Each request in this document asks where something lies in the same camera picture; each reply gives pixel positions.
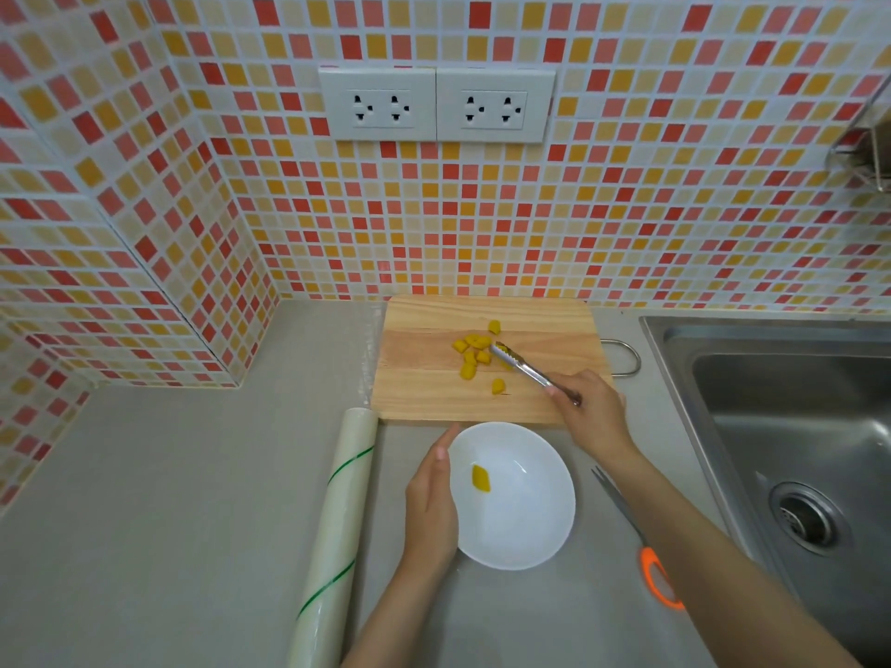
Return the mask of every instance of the forearm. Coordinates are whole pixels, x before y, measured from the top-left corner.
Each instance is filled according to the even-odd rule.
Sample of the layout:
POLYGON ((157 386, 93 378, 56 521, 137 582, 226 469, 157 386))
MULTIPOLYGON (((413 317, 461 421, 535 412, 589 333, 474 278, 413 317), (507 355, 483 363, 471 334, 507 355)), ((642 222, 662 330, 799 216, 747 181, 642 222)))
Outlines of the forearm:
POLYGON ((341 668, 407 666, 441 578, 400 563, 341 668))
POLYGON ((719 666, 857 665, 646 458, 634 453, 603 466, 719 666))

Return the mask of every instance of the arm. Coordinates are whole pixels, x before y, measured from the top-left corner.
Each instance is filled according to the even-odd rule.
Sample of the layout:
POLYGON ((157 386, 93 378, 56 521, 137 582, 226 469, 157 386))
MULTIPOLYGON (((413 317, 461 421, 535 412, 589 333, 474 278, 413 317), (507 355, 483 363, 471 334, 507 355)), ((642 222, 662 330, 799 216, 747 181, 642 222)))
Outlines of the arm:
POLYGON ((406 547, 393 578, 341 668, 403 668, 458 549, 458 512, 449 487, 453 424, 433 443, 406 488, 406 547))
POLYGON ((618 393, 590 370, 555 380, 582 394, 577 408, 548 389, 575 443, 617 484, 719 666, 859 665, 640 453, 618 393))

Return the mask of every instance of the hand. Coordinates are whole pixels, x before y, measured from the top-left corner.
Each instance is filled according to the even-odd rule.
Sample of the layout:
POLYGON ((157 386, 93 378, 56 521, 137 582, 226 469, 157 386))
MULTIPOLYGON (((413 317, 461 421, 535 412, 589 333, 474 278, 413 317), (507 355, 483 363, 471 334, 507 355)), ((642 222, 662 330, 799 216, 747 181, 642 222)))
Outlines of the hand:
POLYGON ((441 579, 458 550, 458 511, 449 484, 448 447, 461 425, 433 443, 406 488, 406 548, 400 568, 441 579))
POLYGON ((553 374, 551 380, 582 395, 581 407, 555 386, 545 389, 563 415, 575 444, 598 462, 640 454, 628 433, 625 396, 609 386, 592 370, 574 375, 553 374))

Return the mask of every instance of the power socket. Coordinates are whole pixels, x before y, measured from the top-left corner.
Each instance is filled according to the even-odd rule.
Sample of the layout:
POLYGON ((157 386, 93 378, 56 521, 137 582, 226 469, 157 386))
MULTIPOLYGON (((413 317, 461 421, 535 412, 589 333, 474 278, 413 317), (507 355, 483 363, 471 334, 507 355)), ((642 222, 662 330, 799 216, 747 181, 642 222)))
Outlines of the power socket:
POLYGON ((553 70, 437 70, 440 141, 542 142, 553 70))
POLYGON ((436 71, 319 68, 331 137, 339 141, 434 141, 436 71))
POLYGON ((463 129, 520 131, 526 115, 525 91, 462 91, 463 129))

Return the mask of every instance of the white bowl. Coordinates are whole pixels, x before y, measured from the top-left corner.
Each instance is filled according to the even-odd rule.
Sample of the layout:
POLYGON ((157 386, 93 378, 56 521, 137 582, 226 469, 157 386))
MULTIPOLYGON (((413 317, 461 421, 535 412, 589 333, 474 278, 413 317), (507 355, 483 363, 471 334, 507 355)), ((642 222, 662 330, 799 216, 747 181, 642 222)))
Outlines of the white bowl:
POLYGON ((464 429, 449 449, 458 508, 458 548, 495 569, 540 565, 563 546, 575 519, 575 488, 566 464, 525 426, 485 422, 464 429), (474 487, 477 464, 491 492, 474 487))

